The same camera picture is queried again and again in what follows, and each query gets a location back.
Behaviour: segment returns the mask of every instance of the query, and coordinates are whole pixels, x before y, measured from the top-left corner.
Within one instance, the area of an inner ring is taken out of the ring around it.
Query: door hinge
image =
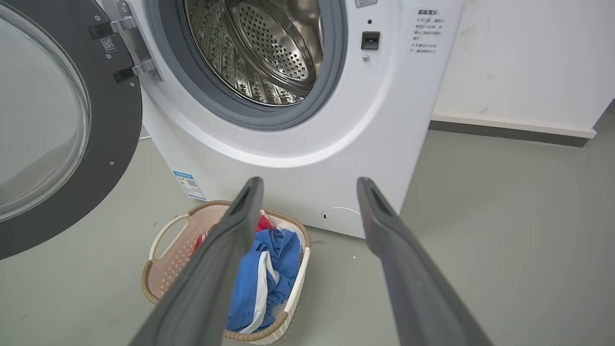
[[[133,14],[132,5],[126,0],[102,0],[103,9],[112,20],[91,26],[92,38],[101,38],[114,33],[119,34],[130,52],[134,66],[116,73],[116,80],[121,82],[128,76],[150,75],[155,81],[163,81],[156,60],[143,37],[139,21]]]

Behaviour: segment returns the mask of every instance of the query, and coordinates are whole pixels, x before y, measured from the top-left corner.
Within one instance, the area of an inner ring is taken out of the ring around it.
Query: gray floor
[[[615,117],[597,131],[585,149],[427,136],[402,217],[496,345],[615,344]],[[87,217],[0,261],[0,345],[128,344],[153,308],[139,282],[151,241],[197,203],[141,142]],[[397,344],[365,242],[310,231],[306,284],[277,344]]]

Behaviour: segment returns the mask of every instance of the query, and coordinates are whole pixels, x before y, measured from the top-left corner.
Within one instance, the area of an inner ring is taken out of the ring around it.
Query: white wall
[[[433,120],[593,137],[615,97],[615,0],[466,0]]]

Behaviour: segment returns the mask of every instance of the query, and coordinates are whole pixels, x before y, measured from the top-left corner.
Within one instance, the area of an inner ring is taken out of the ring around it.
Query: barcode sticker
[[[200,190],[193,176],[191,176],[190,174],[176,171],[173,171],[173,174],[175,174],[175,178],[177,178],[177,181],[180,183],[181,187],[184,189],[184,192],[186,193],[186,195],[188,195],[188,197],[200,199],[201,201],[206,201],[205,195],[203,195],[203,192]]]

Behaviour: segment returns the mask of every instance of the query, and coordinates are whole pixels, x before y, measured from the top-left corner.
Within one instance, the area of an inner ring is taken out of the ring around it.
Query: basket handle
[[[175,225],[175,223],[178,222],[179,220],[187,219],[188,217],[190,217],[190,215],[188,215],[188,214],[180,215],[180,216],[174,218],[173,220],[169,221],[166,225],[164,225],[164,227],[162,227],[162,229],[160,230],[160,232],[156,236],[156,239],[154,239],[154,243],[152,244],[151,249],[149,250],[149,260],[150,261],[155,262],[155,261],[159,260],[159,259],[156,258],[156,249],[158,248],[158,244],[160,244],[160,240],[162,239],[164,234],[169,230],[169,228],[171,228],[171,226]],[[177,234],[177,235],[179,236],[182,232],[184,232],[185,229],[186,229],[186,227],[184,227],[184,229],[181,230],[179,232],[179,234]]]

